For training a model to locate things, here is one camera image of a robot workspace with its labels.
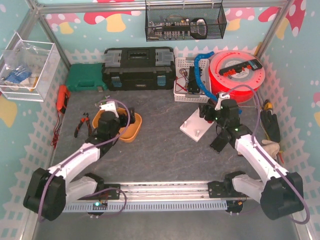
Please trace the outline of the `white peg board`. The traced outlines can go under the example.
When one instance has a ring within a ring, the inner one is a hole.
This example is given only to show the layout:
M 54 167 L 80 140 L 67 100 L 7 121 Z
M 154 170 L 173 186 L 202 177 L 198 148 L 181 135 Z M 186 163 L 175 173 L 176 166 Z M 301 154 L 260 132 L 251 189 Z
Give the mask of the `white peg board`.
M 200 110 L 198 108 L 182 123 L 179 129 L 195 142 L 198 142 L 212 125 L 212 122 L 209 123 L 200 117 Z

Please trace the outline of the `black aluminium extrusion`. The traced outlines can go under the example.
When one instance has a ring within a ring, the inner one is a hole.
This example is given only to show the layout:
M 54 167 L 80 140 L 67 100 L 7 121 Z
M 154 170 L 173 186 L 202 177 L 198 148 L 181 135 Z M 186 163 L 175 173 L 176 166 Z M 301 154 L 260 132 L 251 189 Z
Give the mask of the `black aluminium extrusion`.
M 210 148 L 215 150 L 217 153 L 220 153 L 226 147 L 227 144 L 234 148 L 230 127 L 225 127 L 221 129 L 220 133 L 210 144 Z

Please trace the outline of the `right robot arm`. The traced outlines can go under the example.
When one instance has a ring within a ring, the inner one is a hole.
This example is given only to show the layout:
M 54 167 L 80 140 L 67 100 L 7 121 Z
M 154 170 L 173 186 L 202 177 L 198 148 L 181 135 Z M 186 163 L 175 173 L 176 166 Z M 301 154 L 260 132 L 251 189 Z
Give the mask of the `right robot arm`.
M 198 106 L 199 116 L 215 122 L 220 133 L 210 147 L 220 153 L 231 145 L 258 173 L 260 179 L 242 171 L 226 176 L 226 187 L 258 202 L 271 220 L 306 210 L 303 180 L 297 172 L 289 172 L 279 165 L 258 143 L 253 132 L 240 120 L 240 109 L 234 99 L 220 95 L 217 103 L 209 100 Z

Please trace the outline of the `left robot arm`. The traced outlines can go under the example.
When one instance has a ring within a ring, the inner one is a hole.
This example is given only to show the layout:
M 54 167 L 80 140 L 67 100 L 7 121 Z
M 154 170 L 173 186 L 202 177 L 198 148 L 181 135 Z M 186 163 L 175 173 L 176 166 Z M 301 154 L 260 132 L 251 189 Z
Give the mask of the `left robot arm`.
M 117 191 L 115 187 L 106 188 L 104 179 L 94 173 L 75 180 L 84 169 L 100 160 L 136 121 L 133 107 L 124 105 L 125 112 L 118 112 L 121 101 L 102 100 L 99 104 L 102 113 L 97 127 L 82 146 L 62 162 L 33 172 L 23 206 L 36 213 L 39 221 L 57 219 L 65 206 L 76 200 L 100 198 L 106 192 Z

